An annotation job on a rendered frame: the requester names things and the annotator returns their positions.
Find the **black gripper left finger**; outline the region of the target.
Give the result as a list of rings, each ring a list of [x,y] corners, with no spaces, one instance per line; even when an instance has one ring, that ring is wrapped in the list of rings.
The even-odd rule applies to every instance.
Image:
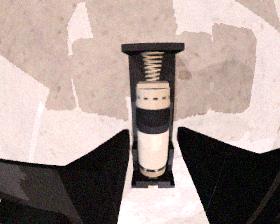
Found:
[[[130,129],[65,164],[0,158],[0,202],[64,213],[72,224],[117,224],[130,159]]]

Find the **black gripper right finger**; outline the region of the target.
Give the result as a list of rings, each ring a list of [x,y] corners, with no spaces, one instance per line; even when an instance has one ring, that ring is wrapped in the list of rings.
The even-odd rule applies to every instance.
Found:
[[[280,184],[280,147],[255,153],[184,126],[176,141],[209,224],[251,224]]]

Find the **beige and black cylindrical battery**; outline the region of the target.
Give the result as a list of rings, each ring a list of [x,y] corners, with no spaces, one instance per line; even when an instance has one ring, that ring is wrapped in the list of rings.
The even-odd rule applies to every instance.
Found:
[[[165,172],[169,153],[170,86],[136,88],[135,97],[140,173],[157,177]]]

